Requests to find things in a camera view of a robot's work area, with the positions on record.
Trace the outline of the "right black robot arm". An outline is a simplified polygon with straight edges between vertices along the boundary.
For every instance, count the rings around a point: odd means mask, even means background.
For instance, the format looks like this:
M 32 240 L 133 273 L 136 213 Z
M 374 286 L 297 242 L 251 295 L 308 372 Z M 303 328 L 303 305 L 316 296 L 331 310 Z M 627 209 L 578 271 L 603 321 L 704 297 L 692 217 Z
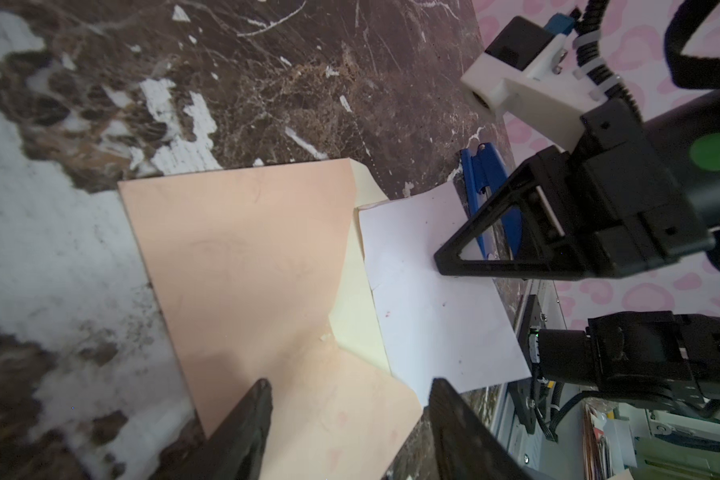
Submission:
M 571 151 L 524 161 L 435 253 L 460 277 L 621 279 L 702 253 L 720 272 L 720 90 L 647 123 L 621 100 Z M 534 380 L 696 418 L 720 412 L 720 316 L 627 306 L 523 339 Z

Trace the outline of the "pink envelope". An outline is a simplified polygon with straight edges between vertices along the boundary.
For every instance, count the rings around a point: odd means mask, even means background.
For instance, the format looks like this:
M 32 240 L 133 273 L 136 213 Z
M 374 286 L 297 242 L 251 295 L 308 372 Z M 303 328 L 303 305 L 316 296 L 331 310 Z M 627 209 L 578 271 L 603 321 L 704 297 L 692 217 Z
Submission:
M 422 408 L 386 367 L 366 280 L 329 322 L 355 211 L 384 197 L 369 170 L 325 160 L 118 190 L 203 432 L 265 379 L 263 478 L 381 478 Z

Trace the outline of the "white letter paper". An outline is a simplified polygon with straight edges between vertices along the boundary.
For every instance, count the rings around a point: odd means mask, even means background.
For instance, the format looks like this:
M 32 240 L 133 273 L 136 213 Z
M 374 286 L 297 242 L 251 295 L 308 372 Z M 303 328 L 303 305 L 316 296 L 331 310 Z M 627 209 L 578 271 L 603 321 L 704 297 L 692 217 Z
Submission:
M 465 393 L 530 375 L 494 281 L 436 268 L 435 252 L 466 220 L 452 183 L 359 212 L 391 372 L 422 405 L 436 378 Z

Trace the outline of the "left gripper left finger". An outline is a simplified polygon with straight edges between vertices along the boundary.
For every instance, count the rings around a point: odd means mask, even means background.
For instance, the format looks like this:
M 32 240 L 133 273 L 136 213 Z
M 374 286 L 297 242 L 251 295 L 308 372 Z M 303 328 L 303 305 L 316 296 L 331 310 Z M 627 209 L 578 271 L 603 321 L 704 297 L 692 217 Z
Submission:
M 272 411 L 272 386 L 261 378 L 189 457 L 177 479 L 259 479 Z

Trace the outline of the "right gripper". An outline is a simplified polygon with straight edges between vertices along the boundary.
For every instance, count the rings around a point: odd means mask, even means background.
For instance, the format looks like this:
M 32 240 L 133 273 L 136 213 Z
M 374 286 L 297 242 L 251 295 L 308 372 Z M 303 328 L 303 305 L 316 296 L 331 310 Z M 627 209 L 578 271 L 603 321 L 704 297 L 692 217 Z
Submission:
M 624 278 L 697 253 L 720 272 L 720 90 L 640 122 L 622 100 L 580 118 L 570 157 L 591 276 Z M 548 147 L 508 173 L 491 145 L 460 152 L 469 218 L 434 254 L 446 276 L 582 278 L 568 155 Z

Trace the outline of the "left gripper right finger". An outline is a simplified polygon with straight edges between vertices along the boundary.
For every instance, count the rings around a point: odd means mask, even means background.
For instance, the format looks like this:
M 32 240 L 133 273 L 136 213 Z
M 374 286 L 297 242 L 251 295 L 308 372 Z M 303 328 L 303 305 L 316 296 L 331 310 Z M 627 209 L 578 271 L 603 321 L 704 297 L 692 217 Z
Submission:
M 445 378 L 433 380 L 428 411 L 440 479 L 530 479 Z

